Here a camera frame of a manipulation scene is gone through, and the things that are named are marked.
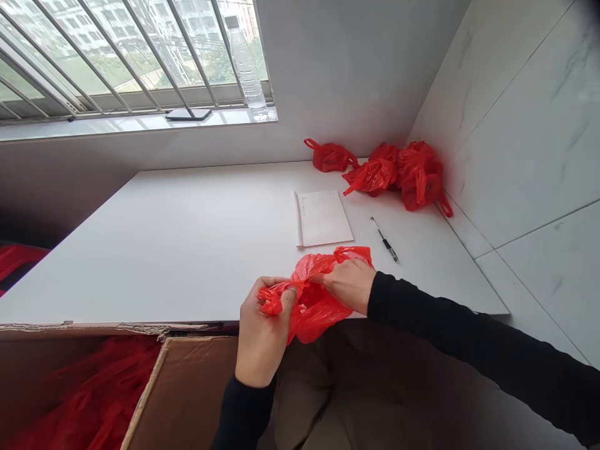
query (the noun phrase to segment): left hand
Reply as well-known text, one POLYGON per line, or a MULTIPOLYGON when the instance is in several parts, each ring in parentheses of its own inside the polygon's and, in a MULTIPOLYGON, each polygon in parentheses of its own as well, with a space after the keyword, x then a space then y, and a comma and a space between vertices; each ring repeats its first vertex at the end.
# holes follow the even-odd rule
POLYGON ((296 288, 283 292, 283 311, 267 316, 261 311, 258 291, 289 281, 282 277, 260 277, 239 309, 236 378, 251 388, 265 388, 277 371, 286 349, 289 317, 296 302, 296 288))

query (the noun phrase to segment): hand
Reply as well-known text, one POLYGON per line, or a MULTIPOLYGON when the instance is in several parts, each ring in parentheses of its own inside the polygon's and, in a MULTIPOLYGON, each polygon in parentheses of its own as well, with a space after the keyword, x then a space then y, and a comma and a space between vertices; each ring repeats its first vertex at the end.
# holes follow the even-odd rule
POLYGON ((313 275, 311 281, 322 284, 342 305, 366 316, 375 274, 366 262, 348 259, 331 273, 313 275))
POLYGON ((251 388, 265 388, 271 383, 286 349, 296 288, 283 292, 283 311, 277 316, 263 314, 258 299, 261 288, 270 288, 283 281, 289 280, 282 277, 259 278, 239 309, 236 378, 251 388))

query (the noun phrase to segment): marble tile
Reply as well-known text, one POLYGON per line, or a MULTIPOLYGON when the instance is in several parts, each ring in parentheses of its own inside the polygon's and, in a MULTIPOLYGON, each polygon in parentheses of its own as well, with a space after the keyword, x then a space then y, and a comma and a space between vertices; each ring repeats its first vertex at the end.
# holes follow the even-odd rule
POLYGON ((600 46, 577 0, 447 167, 493 247, 600 198, 600 46))
POLYGON ((452 200, 452 197, 446 196, 448 202, 452 207, 454 215, 450 218, 444 216, 446 222, 450 225, 452 230, 456 233, 456 236, 461 240, 462 245, 467 249, 467 252, 473 259, 479 256, 491 252, 493 250, 486 238, 475 228, 475 225, 469 220, 467 216, 461 211, 458 205, 452 200))
POLYGON ((598 230, 600 202, 507 244, 498 253, 583 356, 600 368, 598 230))
POLYGON ((496 251, 477 258, 475 262, 511 312, 510 316, 498 317, 500 321, 588 364, 496 251))
POLYGON ((409 140, 449 161, 573 0, 473 0, 409 140))

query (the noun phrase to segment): cardboard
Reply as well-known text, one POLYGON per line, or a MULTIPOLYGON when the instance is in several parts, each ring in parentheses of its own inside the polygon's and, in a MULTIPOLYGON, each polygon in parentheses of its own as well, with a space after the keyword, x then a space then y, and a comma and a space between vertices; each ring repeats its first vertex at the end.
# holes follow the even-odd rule
POLYGON ((207 449, 237 351, 236 337, 167 339, 121 450, 207 449))
POLYGON ((39 389, 53 370, 78 361, 109 336, 150 334, 164 341, 139 399, 122 450, 208 448, 216 432, 223 392, 233 375, 238 339, 190 335, 208 325, 94 324, 0 326, 0 448, 14 433, 58 404, 69 389, 57 382, 39 389))

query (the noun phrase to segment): notebook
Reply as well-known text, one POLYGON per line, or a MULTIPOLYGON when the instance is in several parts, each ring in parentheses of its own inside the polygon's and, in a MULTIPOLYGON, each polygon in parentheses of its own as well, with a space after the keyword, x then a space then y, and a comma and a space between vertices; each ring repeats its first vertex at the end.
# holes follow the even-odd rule
POLYGON ((353 241, 337 191, 293 192, 298 215, 297 247, 353 241))

